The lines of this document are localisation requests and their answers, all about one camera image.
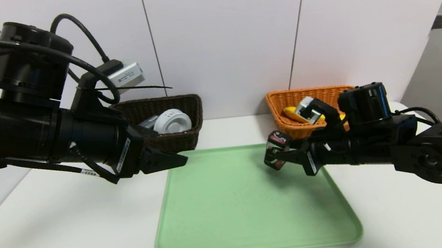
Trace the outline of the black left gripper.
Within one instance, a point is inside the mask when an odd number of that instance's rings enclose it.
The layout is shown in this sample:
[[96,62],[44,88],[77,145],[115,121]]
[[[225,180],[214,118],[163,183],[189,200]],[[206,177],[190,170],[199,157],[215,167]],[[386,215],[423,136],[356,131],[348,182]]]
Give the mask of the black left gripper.
[[144,174],[182,167],[188,162],[185,155],[148,147],[142,150],[142,138],[121,115],[73,119],[71,127],[74,157],[106,180],[132,177],[139,171],[139,161]]

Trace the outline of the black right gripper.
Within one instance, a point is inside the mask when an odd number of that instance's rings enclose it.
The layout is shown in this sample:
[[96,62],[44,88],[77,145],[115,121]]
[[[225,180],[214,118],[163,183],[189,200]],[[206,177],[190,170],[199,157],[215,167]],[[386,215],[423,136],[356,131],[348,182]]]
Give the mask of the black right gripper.
[[345,165],[353,162],[351,141],[348,138],[319,141],[302,138],[292,140],[289,148],[289,151],[274,153],[274,158],[280,162],[278,165],[303,165],[309,176],[316,176],[325,165]]

